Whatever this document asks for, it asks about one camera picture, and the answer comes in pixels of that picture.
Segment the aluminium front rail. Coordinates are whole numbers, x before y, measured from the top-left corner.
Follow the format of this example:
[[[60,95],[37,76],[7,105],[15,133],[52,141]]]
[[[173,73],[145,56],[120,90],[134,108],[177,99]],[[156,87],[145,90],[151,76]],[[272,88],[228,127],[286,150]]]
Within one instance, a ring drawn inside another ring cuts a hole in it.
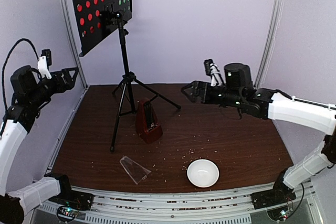
[[[74,213],[71,223],[279,223],[289,209],[293,216],[281,223],[325,223],[317,194],[308,180],[295,189],[297,196],[283,204],[256,209],[252,193],[272,184],[228,190],[179,194],[142,194],[75,189],[93,194],[91,209]]]

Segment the clear plastic metronome cover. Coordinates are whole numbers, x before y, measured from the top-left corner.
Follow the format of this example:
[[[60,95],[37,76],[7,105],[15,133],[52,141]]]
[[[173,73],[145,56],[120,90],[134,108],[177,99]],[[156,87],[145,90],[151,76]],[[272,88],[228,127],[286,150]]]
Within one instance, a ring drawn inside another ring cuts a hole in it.
[[[151,170],[143,167],[128,156],[122,157],[119,160],[119,163],[136,185],[138,185],[141,181],[145,180],[152,172]]]

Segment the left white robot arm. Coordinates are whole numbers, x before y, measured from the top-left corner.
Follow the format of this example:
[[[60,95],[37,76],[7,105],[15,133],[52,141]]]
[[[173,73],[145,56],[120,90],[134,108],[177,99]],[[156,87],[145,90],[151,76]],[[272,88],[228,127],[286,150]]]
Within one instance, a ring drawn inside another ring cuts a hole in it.
[[[1,126],[1,223],[22,223],[30,211],[55,196],[64,205],[75,201],[75,192],[66,175],[45,176],[9,193],[6,187],[16,153],[41,109],[51,101],[52,95],[71,90],[78,72],[74,67],[46,75],[27,65],[12,74],[12,103],[6,109]]]

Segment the aluminium frame post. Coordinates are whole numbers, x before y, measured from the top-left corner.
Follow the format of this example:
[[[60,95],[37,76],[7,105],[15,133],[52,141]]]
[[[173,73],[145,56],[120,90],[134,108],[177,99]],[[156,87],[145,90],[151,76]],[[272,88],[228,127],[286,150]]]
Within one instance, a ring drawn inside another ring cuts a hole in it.
[[[266,42],[255,79],[255,88],[261,88],[265,81],[276,41],[276,32],[280,24],[284,0],[274,0]]]
[[[73,32],[71,22],[70,22],[70,15],[69,15],[69,9],[68,9],[68,6],[67,6],[67,0],[60,0],[60,4],[61,4],[63,18],[64,18],[64,21],[65,21],[67,38],[68,38],[68,42],[69,42],[69,46],[70,46],[71,55],[72,55],[72,58],[73,58],[73,60],[76,64],[76,66],[79,69],[79,78],[80,78],[80,81],[81,81],[81,85],[86,90],[88,88],[88,85],[87,85],[86,79],[84,77],[83,69],[82,69],[82,66],[81,66],[81,63],[80,63],[80,60],[79,60],[79,55],[78,55],[78,52],[77,52],[74,32]]]

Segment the red wooden metronome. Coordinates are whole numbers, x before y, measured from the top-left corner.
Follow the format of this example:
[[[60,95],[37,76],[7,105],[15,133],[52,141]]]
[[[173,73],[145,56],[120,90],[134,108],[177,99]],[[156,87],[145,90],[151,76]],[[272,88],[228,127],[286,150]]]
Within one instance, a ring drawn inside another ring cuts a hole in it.
[[[162,125],[158,122],[151,101],[147,98],[138,103],[135,129],[137,135],[147,144],[152,144],[163,135]]]

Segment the right aluminium frame post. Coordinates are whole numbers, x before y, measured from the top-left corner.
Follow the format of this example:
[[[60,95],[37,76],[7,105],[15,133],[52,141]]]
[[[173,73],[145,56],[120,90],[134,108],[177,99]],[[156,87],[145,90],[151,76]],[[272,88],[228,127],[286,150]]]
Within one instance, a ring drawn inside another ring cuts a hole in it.
[[[261,88],[265,81],[276,41],[276,32],[280,24],[284,0],[274,0],[266,42],[255,79],[255,88]]]

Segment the white ceramic bowl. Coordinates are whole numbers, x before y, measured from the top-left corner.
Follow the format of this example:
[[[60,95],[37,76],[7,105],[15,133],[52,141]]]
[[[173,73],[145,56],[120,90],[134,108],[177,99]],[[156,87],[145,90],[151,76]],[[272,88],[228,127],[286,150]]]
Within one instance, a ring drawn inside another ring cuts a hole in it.
[[[208,159],[191,162],[186,174],[190,183],[199,188],[209,188],[215,185],[220,176],[217,165]]]

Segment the black perforated music stand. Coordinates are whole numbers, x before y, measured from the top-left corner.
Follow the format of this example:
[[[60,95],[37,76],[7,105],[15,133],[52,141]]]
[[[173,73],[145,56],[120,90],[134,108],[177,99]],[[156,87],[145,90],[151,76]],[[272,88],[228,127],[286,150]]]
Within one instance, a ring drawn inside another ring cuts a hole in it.
[[[118,84],[118,87],[122,88],[122,93],[110,146],[110,151],[114,152],[120,118],[125,115],[122,111],[125,98],[128,98],[130,113],[136,113],[132,83],[137,83],[153,93],[155,99],[161,98],[178,110],[181,106],[138,80],[134,72],[129,69],[125,38],[128,31],[124,26],[132,18],[132,0],[72,0],[72,3],[80,36],[81,56],[85,56],[114,31],[118,31],[119,34],[124,75]]]

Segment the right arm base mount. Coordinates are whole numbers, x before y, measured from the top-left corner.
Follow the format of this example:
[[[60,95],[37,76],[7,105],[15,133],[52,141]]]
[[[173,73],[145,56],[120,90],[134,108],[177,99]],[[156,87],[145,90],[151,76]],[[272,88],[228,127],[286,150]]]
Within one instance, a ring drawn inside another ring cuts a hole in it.
[[[266,208],[268,217],[273,221],[285,221],[294,212],[295,193],[279,196],[274,190],[265,190],[251,194],[254,209]]]

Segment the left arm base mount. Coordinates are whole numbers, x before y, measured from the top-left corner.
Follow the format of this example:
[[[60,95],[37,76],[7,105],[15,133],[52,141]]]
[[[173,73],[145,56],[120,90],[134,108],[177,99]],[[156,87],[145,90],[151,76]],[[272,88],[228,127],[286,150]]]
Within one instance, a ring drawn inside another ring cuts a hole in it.
[[[60,185],[60,193],[49,199],[60,205],[56,210],[56,217],[60,221],[70,223],[75,220],[80,211],[91,209],[94,195],[73,190],[67,175],[49,173],[47,177],[56,179]]]

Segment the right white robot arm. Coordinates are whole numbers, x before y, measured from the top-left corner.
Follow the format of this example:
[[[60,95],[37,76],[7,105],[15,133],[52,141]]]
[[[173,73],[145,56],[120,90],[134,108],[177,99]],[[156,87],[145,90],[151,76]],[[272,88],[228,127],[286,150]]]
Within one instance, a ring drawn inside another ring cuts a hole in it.
[[[335,105],[296,98],[279,89],[256,88],[250,67],[229,63],[221,72],[208,59],[204,61],[210,82],[192,81],[181,92],[193,103],[236,108],[239,115],[271,120],[285,146],[293,155],[303,137],[312,134],[295,164],[283,170],[269,199],[279,204],[305,180],[335,165]]]

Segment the left aluminium frame post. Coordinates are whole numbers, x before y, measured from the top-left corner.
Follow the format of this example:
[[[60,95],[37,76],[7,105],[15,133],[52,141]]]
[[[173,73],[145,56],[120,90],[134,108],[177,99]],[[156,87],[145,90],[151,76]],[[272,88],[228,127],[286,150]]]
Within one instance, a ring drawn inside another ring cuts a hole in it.
[[[86,90],[88,88],[88,85],[87,85],[86,79],[84,77],[83,69],[82,69],[82,66],[81,66],[81,63],[80,63],[80,60],[79,60],[79,55],[78,55],[78,52],[77,52],[74,32],[73,32],[71,22],[70,22],[70,15],[69,15],[69,9],[68,9],[68,6],[67,6],[67,0],[60,0],[60,4],[61,4],[63,18],[64,18],[64,21],[65,21],[67,38],[68,38],[68,42],[69,42],[69,46],[70,46],[71,55],[72,55],[72,58],[73,58],[73,60],[76,64],[76,66],[79,69],[79,78],[80,78],[80,81],[81,81],[81,85]]]

